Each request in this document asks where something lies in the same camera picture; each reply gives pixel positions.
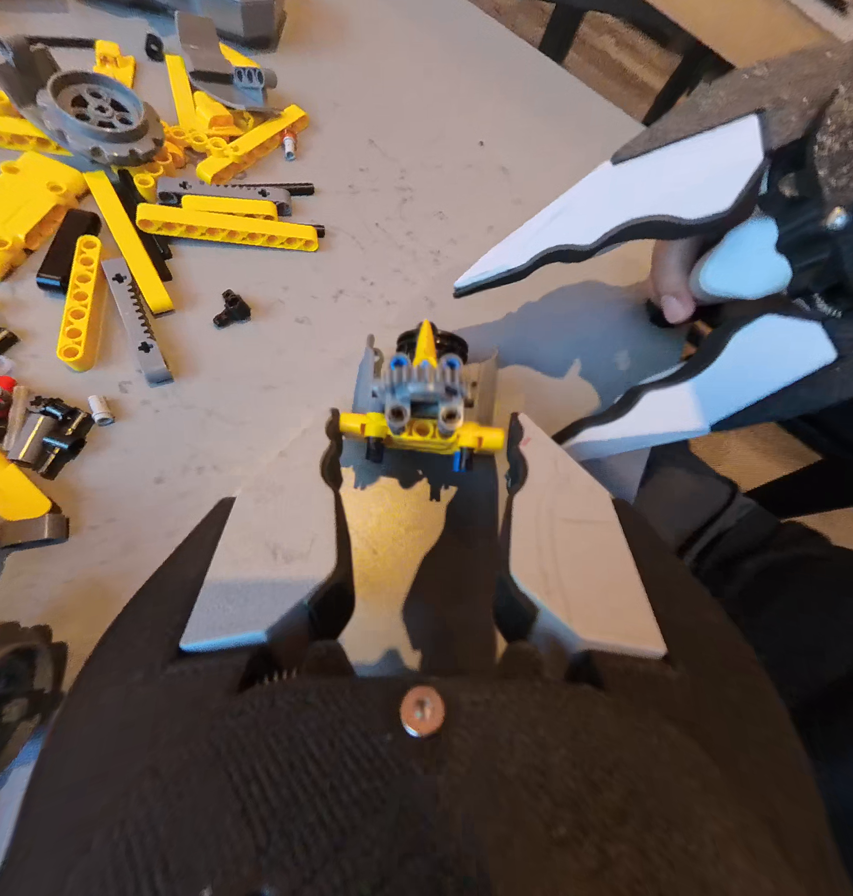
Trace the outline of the person's right hand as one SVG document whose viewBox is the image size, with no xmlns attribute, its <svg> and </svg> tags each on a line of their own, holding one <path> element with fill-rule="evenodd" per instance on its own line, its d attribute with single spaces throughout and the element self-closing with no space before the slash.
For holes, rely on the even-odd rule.
<svg viewBox="0 0 853 896">
<path fill-rule="evenodd" d="M 703 238 L 656 241 L 651 252 L 648 290 L 651 303 L 668 325 L 688 322 L 699 305 L 691 272 L 701 256 Z"/>
</svg>

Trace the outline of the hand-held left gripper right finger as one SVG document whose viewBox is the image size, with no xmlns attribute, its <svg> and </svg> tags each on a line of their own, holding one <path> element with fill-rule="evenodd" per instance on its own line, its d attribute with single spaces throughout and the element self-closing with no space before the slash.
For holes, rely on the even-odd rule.
<svg viewBox="0 0 853 896">
<path fill-rule="evenodd" d="M 510 418 L 496 626 L 549 658 L 664 658 L 613 496 L 527 415 Z"/>
</svg>

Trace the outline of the beige table with black legs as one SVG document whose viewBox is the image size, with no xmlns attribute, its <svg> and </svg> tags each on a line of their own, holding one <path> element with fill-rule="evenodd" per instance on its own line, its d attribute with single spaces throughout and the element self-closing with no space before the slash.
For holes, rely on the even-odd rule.
<svg viewBox="0 0 853 896">
<path fill-rule="evenodd" d="M 654 124 L 711 71 L 725 72 L 807 46 L 853 39 L 853 2 L 554 1 L 538 50 L 564 64 L 587 13 L 627 22 L 651 38 L 686 35 L 681 59 L 642 118 Z"/>
</svg>

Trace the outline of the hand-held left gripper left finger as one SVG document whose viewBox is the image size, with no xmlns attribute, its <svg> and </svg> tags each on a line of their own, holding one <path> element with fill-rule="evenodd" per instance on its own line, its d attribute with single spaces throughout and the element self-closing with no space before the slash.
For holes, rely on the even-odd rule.
<svg viewBox="0 0 853 896">
<path fill-rule="evenodd" d="M 183 651 L 342 633 L 355 604 L 342 449 L 339 413 L 328 411 L 245 479 L 184 629 Z"/>
</svg>

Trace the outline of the grey desk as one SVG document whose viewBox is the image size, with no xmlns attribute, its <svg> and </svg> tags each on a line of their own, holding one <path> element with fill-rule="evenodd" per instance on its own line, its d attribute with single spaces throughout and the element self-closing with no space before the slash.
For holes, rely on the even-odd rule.
<svg viewBox="0 0 853 896">
<path fill-rule="evenodd" d="M 76 672 L 167 554 L 220 498 L 332 407 L 346 406 L 365 337 L 388 350 L 428 317 L 500 349 L 501 384 L 553 432 L 677 360 L 648 325 L 646 243 L 456 300 L 457 276 L 606 160 L 633 119 L 468 2 L 294 2 L 275 55 L 277 102 L 310 124 L 297 161 L 255 181 L 310 181 L 296 217 L 319 252 L 177 241 L 175 312 L 154 322 L 174 372 L 146 384 L 113 308 L 97 365 L 55 356 L 62 303 L 35 285 L 44 249 L 0 282 L 21 342 L 15 375 L 43 395 L 107 398 L 49 494 L 70 517 L 57 546 L 0 555 L 0 622 L 49 624 Z M 218 330 L 232 289 L 248 322 Z"/>
</svg>

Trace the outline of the grey battery hub brick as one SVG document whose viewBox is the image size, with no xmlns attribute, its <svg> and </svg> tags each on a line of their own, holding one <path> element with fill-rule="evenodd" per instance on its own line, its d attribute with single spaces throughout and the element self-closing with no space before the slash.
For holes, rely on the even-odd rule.
<svg viewBox="0 0 853 896">
<path fill-rule="evenodd" d="M 208 17 L 218 35 L 249 49 L 276 49 L 286 25 L 285 1 L 114 1 L 156 14 Z"/>
</svg>

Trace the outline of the black short beam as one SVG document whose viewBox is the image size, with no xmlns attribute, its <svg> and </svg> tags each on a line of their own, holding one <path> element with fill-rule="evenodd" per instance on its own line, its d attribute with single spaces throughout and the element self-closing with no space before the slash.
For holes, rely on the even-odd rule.
<svg viewBox="0 0 853 896">
<path fill-rule="evenodd" d="M 67 210 L 35 275 L 39 289 L 65 295 L 78 241 L 86 236 L 98 236 L 101 229 L 102 220 L 94 211 Z"/>
</svg>

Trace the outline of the yellow curved panel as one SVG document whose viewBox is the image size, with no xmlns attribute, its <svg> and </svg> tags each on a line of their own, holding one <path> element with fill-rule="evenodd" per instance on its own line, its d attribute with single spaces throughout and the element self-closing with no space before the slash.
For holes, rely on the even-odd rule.
<svg viewBox="0 0 853 896">
<path fill-rule="evenodd" d="M 0 518 L 27 521 L 51 511 L 52 501 L 0 450 Z"/>
</svg>

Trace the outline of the grey curved panel brick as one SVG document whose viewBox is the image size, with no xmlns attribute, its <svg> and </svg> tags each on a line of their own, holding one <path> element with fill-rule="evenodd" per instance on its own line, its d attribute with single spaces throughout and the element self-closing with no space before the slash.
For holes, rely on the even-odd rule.
<svg viewBox="0 0 853 896">
<path fill-rule="evenodd" d="M 174 14 L 181 56 L 190 84 L 222 105 L 256 114 L 271 114 L 268 90 L 275 88 L 275 73 L 251 62 L 232 62 L 222 52 L 215 23 L 203 16 Z"/>
</svg>

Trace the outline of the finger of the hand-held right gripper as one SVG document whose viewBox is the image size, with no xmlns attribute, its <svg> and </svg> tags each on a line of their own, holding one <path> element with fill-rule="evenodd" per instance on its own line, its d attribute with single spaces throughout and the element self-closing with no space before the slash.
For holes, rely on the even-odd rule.
<svg viewBox="0 0 853 896">
<path fill-rule="evenodd" d="M 605 161 L 499 241 L 453 285 L 456 298 L 581 263 L 637 240 L 678 240 L 742 215 L 768 162 L 761 113 Z"/>
<path fill-rule="evenodd" d="M 666 375 L 553 439 L 579 462 L 690 440 L 837 359 L 821 322 L 780 313 L 729 322 Z"/>
</svg>

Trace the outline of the pile of yellow beams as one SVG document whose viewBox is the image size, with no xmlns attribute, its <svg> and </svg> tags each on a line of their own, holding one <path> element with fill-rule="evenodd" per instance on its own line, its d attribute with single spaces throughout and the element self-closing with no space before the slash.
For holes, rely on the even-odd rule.
<svg viewBox="0 0 853 896">
<path fill-rule="evenodd" d="M 96 294 L 106 259 L 126 261 L 148 315 L 161 316 L 171 314 L 174 304 L 164 285 L 169 275 L 156 255 L 162 248 L 158 238 L 281 251 L 318 250 L 323 230 L 286 220 L 273 202 L 184 196 L 180 206 L 168 206 L 158 203 L 155 194 L 156 183 L 164 175 L 232 184 L 233 177 L 282 144 L 280 134 L 286 128 L 307 127 L 307 114 L 298 106 L 286 106 L 274 118 L 256 121 L 263 114 L 230 109 L 195 90 L 182 56 L 166 55 L 179 127 L 167 125 L 155 111 L 165 142 L 154 159 L 137 167 L 103 167 L 73 155 L 32 121 L 30 107 L 37 92 L 53 74 L 66 69 L 57 64 L 49 48 L 31 47 L 20 36 L 13 38 L 0 48 L 0 149 L 21 151 L 21 155 L 35 151 L 80 171 L 88 191 L 76 209 L 94 211 L 102 221 L 98 236 L 78 241 L 65 293 L 56 353 L 71 369 L 83 372 L 96 362 Z M 133 90 L 134 57 L 122 55 L 117 44 L 104 40 L 96 40 L 95 51 L 89 72 L 110 76 Z"/>
</svg>

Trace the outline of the grey gear rack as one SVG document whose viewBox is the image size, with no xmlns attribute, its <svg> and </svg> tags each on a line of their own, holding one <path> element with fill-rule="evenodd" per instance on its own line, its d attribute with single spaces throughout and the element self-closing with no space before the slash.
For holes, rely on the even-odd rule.
<svg viewBox="0 0 853 896">
<path fill-rule="evenodd" d="M 275 203 L 278 214 L 285 217 L 293 213 L 293 198 L 313 196 L 315 190 L 311 182 L 214 185 L 195 177 L 177 175 L 164 175 L 155 186 L 156 201 L 168 206 L 180 206 L 184 196 L 260 199 Z"/>
<path fill-rule="evenodd" d="M 156 339 L 145 300 L 121 257 L 101 264 L 124 327 L 130 352 L 149 386 L 170 384 L 174 376 Z"/>
</svg>

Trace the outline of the small black connector piece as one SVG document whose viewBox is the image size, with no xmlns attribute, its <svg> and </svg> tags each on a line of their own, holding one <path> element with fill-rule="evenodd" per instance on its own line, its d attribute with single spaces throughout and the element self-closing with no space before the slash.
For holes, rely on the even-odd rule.
<svg viewBox="0 0 853 896">
<path fill-rule="evenodd" d="M 232 289 L 222 293 L 223 308 L 213 317 L 212 323 L 218 330 L 226 329 L 235 323 L 248 322 L 253 312 L 245 299 Z"/>
</svg>

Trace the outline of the person's dark clothing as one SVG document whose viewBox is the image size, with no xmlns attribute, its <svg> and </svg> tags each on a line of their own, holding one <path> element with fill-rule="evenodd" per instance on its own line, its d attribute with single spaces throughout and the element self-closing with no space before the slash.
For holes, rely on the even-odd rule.
<svg viewBox="0 0 853 896">
<path fill-rule="evenodd" d="M 853 550 L 653 447 L 633 503 L 754 649 L 809 755 L 853 881 Z"/>
</svg>

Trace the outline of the yellow grey gear brick assembly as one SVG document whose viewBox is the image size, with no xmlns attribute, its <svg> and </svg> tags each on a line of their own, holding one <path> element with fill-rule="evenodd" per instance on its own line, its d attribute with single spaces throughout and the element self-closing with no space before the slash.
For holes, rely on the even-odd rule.
<svg viewBox="0 0 853 896">
<path fill-rule="evenodd" d="M 498 454 L 506 430 L 495 426 L 497 354 L 471 362 L 463 337 L 424 320 L 402 332 L 385 355 L 369 335 L 342 435 L 365 444 L 380 463 L 387 450 L 448 457 L 455 472 L 478 455 Z"/>
</svg>

